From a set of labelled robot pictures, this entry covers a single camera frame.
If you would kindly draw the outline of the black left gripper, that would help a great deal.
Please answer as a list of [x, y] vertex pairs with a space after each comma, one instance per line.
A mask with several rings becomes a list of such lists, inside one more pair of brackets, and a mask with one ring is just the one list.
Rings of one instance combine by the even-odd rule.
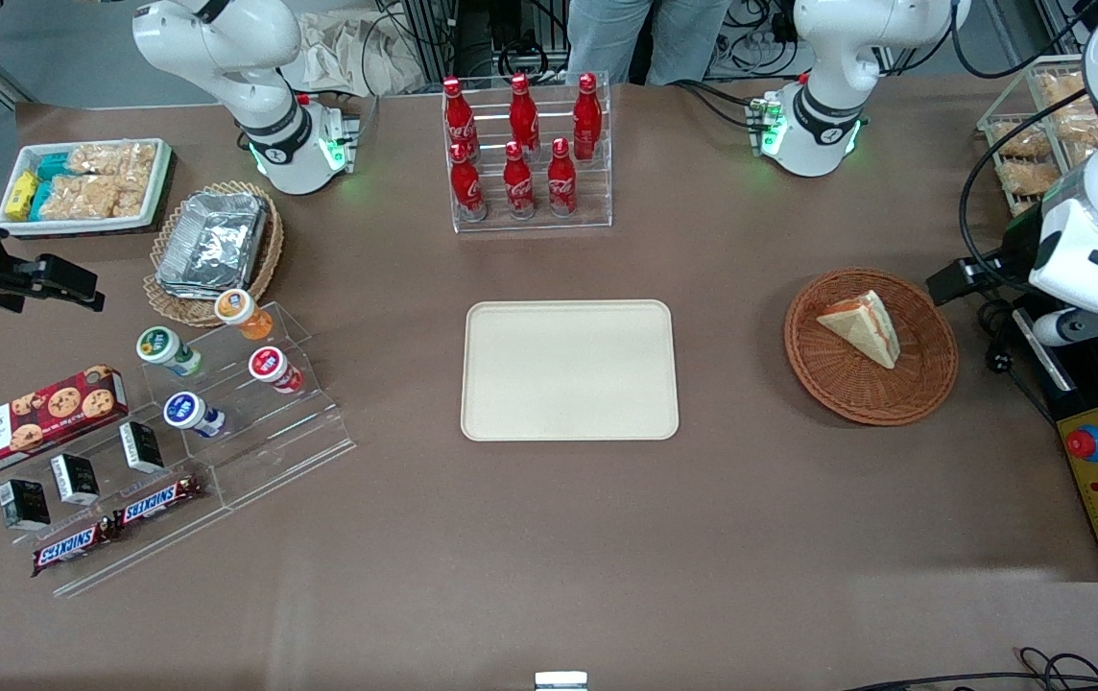
[[998, 289], [1018, 294], [1044, 294], [1029, 275], [1045, 266], [1055, 252], [1055, 239], [1043, 230], [1043, 203], [1033, 204], [1013, 216], [1000, 248], [984, 255], [984, 264], [974, 257], [957, 258], [925, 281], [926, 292], [935, 307], [971, 294], [991, 294]]

